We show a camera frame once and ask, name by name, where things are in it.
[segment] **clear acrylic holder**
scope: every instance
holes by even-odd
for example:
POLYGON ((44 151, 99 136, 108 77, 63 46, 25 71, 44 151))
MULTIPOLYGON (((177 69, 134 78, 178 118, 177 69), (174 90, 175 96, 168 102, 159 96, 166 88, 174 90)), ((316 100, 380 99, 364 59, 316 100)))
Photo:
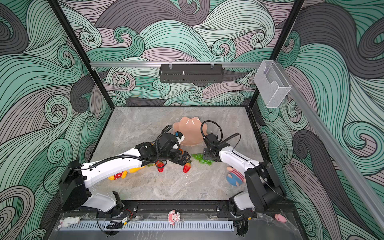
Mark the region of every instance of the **clear acrylic holder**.
POLYGON ((253 80, 267 108, 278 108, 291 90, 284 68, 273 60, 263 60, 253 80))

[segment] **ventilation grille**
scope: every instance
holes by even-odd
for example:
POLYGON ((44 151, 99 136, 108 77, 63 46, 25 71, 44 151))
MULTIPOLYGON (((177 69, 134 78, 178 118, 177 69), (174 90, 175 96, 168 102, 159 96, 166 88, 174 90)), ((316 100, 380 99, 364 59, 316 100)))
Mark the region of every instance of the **ventilation grille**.
MULTIPOLYGON (((110 221, 99 221, 99 226, 104 231, 110 221)), ((67 228, 60 228, 59 231, 100 231, 96 220, 80 221, 80 223, 72 224, 67 228)), ((174 226, 168 221, 152 221, 144 220, 139 223, 128 223, 121 230, 123 231, 234 231, 232 221, 184 221, 176 223, 174 226)))
POLYGON ((222 65, 209 64, 162 64, 160 67, 160 81, 163 83, 220 83, 223 81, 222 65))

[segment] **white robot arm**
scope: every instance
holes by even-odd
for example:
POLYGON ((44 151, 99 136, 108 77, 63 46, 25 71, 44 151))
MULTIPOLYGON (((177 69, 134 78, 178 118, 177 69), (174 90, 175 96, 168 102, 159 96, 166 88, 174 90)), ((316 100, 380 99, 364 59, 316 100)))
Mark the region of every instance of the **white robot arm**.
MULTIPOLYGON (((123 204, 118 193, 115 191, 103 192, 98 190, 95 184, 119 172, 142 167, 149 163, 156 163, 159 158, 185 165, 190 159, 190 155, 180 149, 180 142, 183 141, 184 136, 181 132, 167 133, 170 128, 171 125, 164 128, 156 141, 143 142, 120 155, 97 162, 80 164, 73 161, 69 163, 59 181, 62 209, 72 210, 80 206, 87 206, 109 212, 111 216, 119 215, 123 204)), ((241 214, 241 211, 254 207, 262 210, 266 207, 263 196, 267 192, 261 183, 260 177, 268 180, 267 178, 270 177, 268 172, 270 172, 271 168, 262 167, 263 163, 237 152, 226 143, 228 139, 234 136, 236 134, 223 141, 218 141, 217 136, 212 133, 204 136, 207 145, 207 148, 204 149, 204 159, 225 162, 245 175, 248 192, 239 193, 232 197, 234 214, 241 214)), ((274 187, 280 186, 278 177, 277 181, 272 180, 274 187)))

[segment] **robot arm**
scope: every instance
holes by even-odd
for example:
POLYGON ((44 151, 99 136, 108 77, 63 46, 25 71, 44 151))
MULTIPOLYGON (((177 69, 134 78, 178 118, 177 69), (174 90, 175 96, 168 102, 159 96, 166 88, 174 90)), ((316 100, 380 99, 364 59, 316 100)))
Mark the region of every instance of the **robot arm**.
MULTIPOLYGON (((179 149, 184 136, 181 132, 167 133, 170 128, 170 125, 164 128, 156 141, 143 142, 120 155, 84 164, 78 161, 70 162, 59 181, 62 209, 72 210, 87 206, 109 212, 111 216, 119 215, 123 204, 118 193, 103 192, 97 189, 95 184, 116 173, 156 163, 160 158, 163 161, 185 165, 190 155, 179 149)), ((221 141, 213 133, 207 136, 203 134, 207 145, 204 148, 203 159, 225 162, 244 174, 248 191, 230 199, 231 212, 242 215, 248 208, 264 211, 269 204, 284 194, 283 188, 269 162, 253 160, 237 152, 227 143, 237 135, 239 134, 233 134, 221 141)))
POLYGON ((205 121, 201 125, 201 133, 204 137, 203 159, 217 162, 225 162, 245 176, 247 192, 240 192, 230 198, 230 210, 234 215, 240 216, 246 209, 255 208, 261 212, 269 205, 283 198, 284 188, 272 164, 268 161, 259 162, 253 160, 233 149, 227 141, 240 134, 219 140, 217 135, 210 133, 204 135, 202 126, 206 122, 216 124, 222 134, 220 126, 213 121, 205 121))
POLYGON ((87 206, 118 215, 123 205, 117 192, 103 192, 95 187, 96 183, 116 173, 156 163, 159 159, 185 165, 190 155, 179 149, 184 136, 181 132, 167 133, 170 128, 170 125, 164 128, 156 141, 142 142, 120 155, 84 164, 70 162, 59 181, 62 209, 87 206))

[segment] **blue plush toy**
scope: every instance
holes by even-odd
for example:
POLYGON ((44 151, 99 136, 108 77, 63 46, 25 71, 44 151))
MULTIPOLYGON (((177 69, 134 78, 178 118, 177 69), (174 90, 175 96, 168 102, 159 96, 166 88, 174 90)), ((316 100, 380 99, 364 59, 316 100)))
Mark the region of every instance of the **blue plush toy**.
POLYGON ((245 177, 243 174, 241 174, 238 170, 234 169, 233 167, 227 167, 227 170, 229 171, 227 175, 227 181, 233 185, 233 186, 240 186, 245 182, 245 177))

